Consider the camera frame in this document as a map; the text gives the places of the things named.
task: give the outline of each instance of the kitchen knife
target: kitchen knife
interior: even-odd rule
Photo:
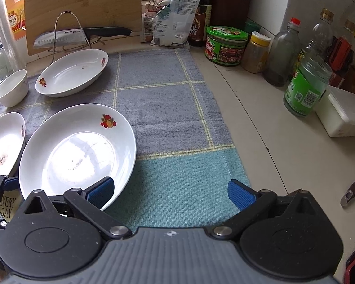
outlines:
[[[355,197],[355,181],[349,187],[345,195],[341,198],[341,205],[343,207],[346,207],[354,197]]]
[[[85,44],[84,33],[88,40],[92,36],[113,37],[129,36],[131,29],[125,27],[85,27],[82,29],[71,29],[57,31],[55,47]],[[52,48],[54,43],[54,32],[46,32],[39,35],[34,41],[34,48]]]

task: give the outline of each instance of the plastic wrap roll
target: plastic wrap roll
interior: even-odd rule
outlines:
[[[13,71],[26,69],[25,61],[22,59],[16,45],[12,29],[10,28],[7,8],[4,0],[0,0],[0,39],[4,47],[4,51],[8,56],[9,63]]]

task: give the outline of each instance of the cutting board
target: cutting board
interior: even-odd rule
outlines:
[[[82,27],[122,26],[141,31],[141,0],[25,0],[25,24],[29,56],[44,51],[34,49],[35,39],[54,31],[55,20],[64,11],[73,12]],[[58,20],[57,30],[79,25],[71,14]]]

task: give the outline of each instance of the plate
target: plate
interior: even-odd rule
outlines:
[[[12,112],[0,117],[0,175],[11,176],[18,168],[25,142],[25,120]]]
[[[99,49],[70,53],[56,60],[40,74],[35,89],[50,97],[64,97],[80,92],[101,75],[108,59],[108,54]]]
[[[24,198],[35,189],[63,195],[110,176],[114,195],[105,210],[128,183],[136,154],[134,132],[118,111],[101,104],[69,107],[46,120],[27,143],[20,189]]]

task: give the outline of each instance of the barcode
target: barcode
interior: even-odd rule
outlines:
[[[302,94],[300,92],[297,92],[294,98],[297,102],[300,102],[302,99]]]
[[[307,108],[311,108],[311,106],[315,103],[318,98],[318,94],[313,93],[312,91],[308,91],[304,100],[302,101],[302,105]]]

